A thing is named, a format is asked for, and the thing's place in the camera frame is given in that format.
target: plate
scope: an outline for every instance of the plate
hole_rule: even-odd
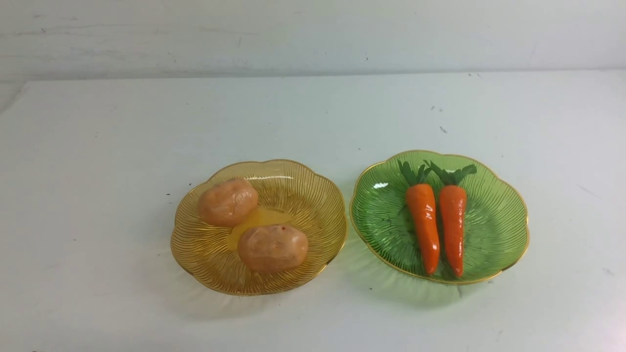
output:
[[[259,192],[259,208],[236,227],[210,226],[198,217],[199,196],[234,177]],[[195,187],[178,206],[172,254],[187,272],[210,289],[238,296],[287,291],[316,277],[337,256],[347,237],[344,198],[329,179],[299,162],[241,162],[219,170]],[[237,254],[239,237],[250,227],[287,223],[309,238],[309,251],[298,268],[277,274],[248,269]]]
[[[468,200],[465,214],[464,274],[454,276],[442,248],[437,271],[426,275],[404,193],[409,187],[398,161],[413,170],[432,161],[445,170],[476,165],[477,173],[465,177],[460,186]],[[431,173],[427,182],[435,197],[443,184]],[[487,166],[462,155],[442,155],[410,150],[372,165],[359,176],[350,202],[352,224],[363,241],[391,267],[420,279],[444,284],[472,284],[489,280],[510,268],[528,249],[528,211],[519,193],[500,180]],[[440,243],[443,226],[437,212]]]

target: orange carrot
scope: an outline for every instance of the orange carrot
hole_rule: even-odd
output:
[[[418,237],[419,250],[424,259],[424,268],[428,275],[434,274],[439,264],[439,235],[435,218],[435,201],[433,188],[426,183],[430,169],[425,170],[422,165],[417,175],[411,170],[409,163],[398,161],[400,171],[409,183],[406,190],[406,205],[415,223],[415,232]]]
[[[450,173],[441,170],[433,162],[425,162],[439,176],[444,185],[439,193],[439,211],[443,221],[443,242],[446,246],[446,257],[454,275],[461,277],[463,275],[463,231],[468,196],[458,184],[463,177],[476,173],[476,166],[468,165]]]

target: gold rim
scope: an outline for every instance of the gold rim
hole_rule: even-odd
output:
[[[413,272],[406,271],[406,270],[401,269],[401,268],[395,266],[394,264],[391,264],[390,262],[388,262],[385,258],[381,257],[381,255],[378,254],[374,250],[374,248],[372,248],[372,246],[365,239],[365,237],[363,237],[363,234],[361,233],[361,231],[359,231],[359,228],[354,223],[354,216],[352,216],[352,205],[354,203],[354,198],[356,197],[357,186],[359,185],[359,182],[361,181],[361,177],[363,177],[363,175],[366,172],[370,171],[370,169],[372,169],[374,167],[377,167],[378,165],[382,165],[384,163],[388,163],[389,161],[391,161],[391,159],[396,158],[396,157],[398,157],[398,156],[400,156],[402,154],[414,153],[414,152],[426,152],[426,153],[433,153],[433,154],[441,155],[443,157],[461,157],[461,158],[465,158],[465,159],[471,160],[471,161],[473,161],[473,162],[483,166],[484,168],[486,168],[489,172],[491,172],[496,177],[496,179],[501,181],[503,184],[509,186],[515,192],[515,194],[521,199],[521,203],[524,205],[524,211],[526,212],[526,247],[524,248],[524,251],[521,253],[521,255],[520,255],[520,257],[518,259],[516,259],[513,263],[511,263],[511,265],[501,269],[500,271],[498,271],[497,273],[495,273],[495,274],[493,274],[493,275],[491,275],[489,277],[484,277],[482,279],[478,279],[478,280],[474,280],[474,281],[457,282],[457,281],[445,281],[445,280],[435,279],[435,278],[432,278],[432,277],[429,277],[429,276],[417,275],[417,274],[415,274]],[[492,169],[490,169],[487,165],[479,162],[478,160],[476,160],[474,158],[466,157],[465,155],[460,155],[460,154],[442,154],[442,153],[434,152],[432,150],[413,149],[413,150],[405,150],[404,152],[397,153],[397,154],[393,155],[392,157],[388,158],[387,160],[385,160],[383,162],[379,162],[379,163],[375,163],[374,165],[371,165],[370,167],[368,167],[365,170],[363,170],[363,172],[361,172],[361,174],[356,179],[356,183],[354,184],[354,189],[352,190],[352,198],[350,199],[349,211],[350,211],[350,221],[352,222],[352,227],[354,228],[356,233],[359,235],[359,237],[363,240],[363,242],[365,242],[365,244],[367,245],[367,248],[369,248],[369,250],[372,251],[372,253],[374,253],[374,255],[376,255],[378,257],[378,259],[382,260],[385,264],[391,266],[392,268],[394,268],[395,270],[397,270],[397,271],[399,271],[399,272],[401,272],[403,274],[407,274],[407,275],[412,276],[412,277],[417,277],[419,279],[424,279],[424,280],[428,280],[428,281],[432,281],[432,282],[438,282],[440,284],[446,284],[446,285],[469,285],[469,284],[477,284],[479,282],[484,282],[484,281],[491,280],[494,277],[502,274],[503,271],[505,271],[507,269],[510,269],[515,264],[517,264],[517,262],[519,262],[520,259],[522,257],[524,257],[524,255],[528,251],[528,245],[530,244],[530,231],[528,229],[528,207],[526,206],[526,202],[524,201],[524,198],[521,196],[521,194],[519,192],[517,192],[517,189],[515,189],[513,186],[511,186],[508,182],[506,182],[503,179],[499,178],[496,175],[496,173]]]
[[[313,173],[315,176],[318,176],[318,177],[320,177],[320,178],[322,178],[322,179],[324,179],[324,180],[326,180],[326,181],[330,182],[330,183],[331,183],[331,184],[332,184],[332,185],[333,185],[333,186],[337,189],[337,191],[339,191],[339,195],[341,196],[341,201],[342,201],[342,202],[343,202],[343,204],[344,204],[344,209],[346,208],[346,202],[345,202],[345,200],[344,200],[344,199],[345,199],[345,198],[344,198],[344,195],[343,195],[343,193],[341,193],[341,189],[339,188],[339,186],[337,186],[337,184],[335,184],[335,183],[334,183],[331,179],[329,179],[329,178],[327,178],[327,177],[325,177],[325,176],[323,176],[323,175],[320,175],[319,173],[316,173],[316,172],[315,172],[315,171],[313,171],[310,167],[308,167],[308,166],[304,165],[303,163],[297,162],[297,161],[295,161],[295,160],[289,160],[289,159],[272,159],[272,160],[266,160],[266,161],[264,161],[264,162],[258,162],[258,161],[237,162],[237,163],[232,163],[232,164],[230,164],[230,165],[224,166],[224,167],[222,167],[221,169],[217,170],[217,171],[216,171],[213,175],[211,175],[211,177],[209,177],[209,178],[208,178],[208,180],[206,180],[206,181],[202,182],[201,184],[199,184],[199,185],[195,186],[194,188],[192,188],[191,190],[189,190],[189,192],[187,192],[187,193],[183,196],[183,198],[180,200],[180,202],[182,203],[183,199],[185,199],[185,198],[186,198],[186,197],[187,197],[190,193],[194,192],[194,191],[195,191],[198,187],[200,187],[200,186],[202,186],[202,185],[204,185],[204,184],[207,184],[207,183],[211,182],[211,180],[213,180],[213,178],[215,178],[215,176],[216,176],[217,174],[219,174],[221,171],[223,171],[223,170],[225,170],[225,169],[227,169],[227,168],[229,168],[229,167],[233,167],[233,166],[235,166],[235,165],[239,165],[239,164],[243,164],[243,163],[257,163],[257,164],[263,164],[263,163],[270,163],[270,162],[290,162],[290,163],[294,163],[294,164],[300,165],[301,167],[304,167],[305,169],[307,169],[308,171],[310,171],[311,173]],[[175,212],[175,214],[174,214],[174,217],[176,217],[176,214],[178,213],[178,210],[179,210],[179,208],[180,208],[180,206],[181,206],[181,203],[178,203],[178,207],[176,208],[176,212]],[[321,274],[321,273],[322,273],[322,271],[324,271],[324,269],[326,269],[326,267],[328,266],[328,264],[330,264],[330,263],[331,263],[331,262],[332,262],[332,261],[333,261],[333,260],[337,257],[337,255],[339,255],[339,253],[341,252],[341,250],[344,248],[344,246],[345,246],[345,244],[346,244],[346,240],[347,240],[347,238],[348,238],[348,233],[349,233],[349,231],[348,231],[348,219],[347,219],[347,216],[346,216],[346,211],[345,211],[345,210],[344,210],[344,212],[343,212],[343,218],[344,218],[344,222],[345,222],[345,224],[346,224],[346,234],[344,235],[344,240],[343,240],[343,242],[341,243],[341,246],[339,247],[339,250],[337,251],[337,253],[335,253],[335,255],[334,255],[332,258],[330,258],[330,259],[326,262],[326,264],[324,264],[324,266],[322,266],[322,267],[319,269],[319,271],[318,271],[315,275],[313,275],[313,276],[311,277],[311,279],[310,279],[310,280],[308,280],[308,281],[306,281],[306,282],[303,282],[302,284],[296,285],[296,286],[294,286],[294,287],[290,287],[290,288],[288,288],[288,289],[276,290],[276,291],[267,291],[267,292],[261,292],[261,293],[232,293],[232,292],[224,291],[224,290],[221,290],[221,289],[217,289],[217,288],[215,288],[215,287],[209,287],[209,286],[205,285],[205,284],[204,284],[204,282],[202,282],[202,281],[198,280],[198,279],[195,277],[195,275],[194,275],[191,271],[189,271],[187,268],[185,268],[184,266],[182,266],[182,265],[180,264],[180,262],[178,261],[178,259],[176,258],[176,256],[174,256],[174,254],[173,254],[173,253],[172,253],[172,257],[174,257],[174,260],[176,261],[176,263],[177,263],[177,264],[178,264],[181,268],[183,268],[183,270],[184,270],[184,271],[188,272],[191,276],[193,276],[193,278],[194,278],[194,279],[196,279],[196,281],[198,281],[199,283],[203,284],[205,287],[207,287],[207,288],[209,288],[209,289],[211,289],[211,290],[213,290],[213,291],[215,291],[215,292],[224,293],[224,294],[229,294],[229,295],[231,295],[231,296],[262,296],[262,295],[264,295],[264,294],[274,294],[274,293],[287,292],[287,291],[290,291],[290,290],[296,289],[296,288],[298,288],[298,287],[301,287],[301,286],[303,286],[303,285],[308,284],[309,282],[311,282],[313,279],[315,279],[317,276],[319,276],[319,274]],[[172,240],[173,240],[173,238],[174,238],[174,230],[172,231],[172,235],[170,236],[170,252],[172,251]]]

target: white wall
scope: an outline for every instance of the white wall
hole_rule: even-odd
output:
[[[626,68],[626,0],[2,0],[0,81]]]

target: plate center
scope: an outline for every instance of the plate center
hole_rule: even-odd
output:
[[[401,236],[405,234],[415,236],[415,223],[413,222],[411,211],[407,205],[402,207],[396,216],[396,228]]]
[[[251,227],[283,224],[285,222],[290,222],[291,220],[291,216],[285,212],[258,206],[248,215],[243,223],[233,227],[230,231],[230,234],[228,235],[228,249],[236,251],[239,237],[241,237],[241,235]]]

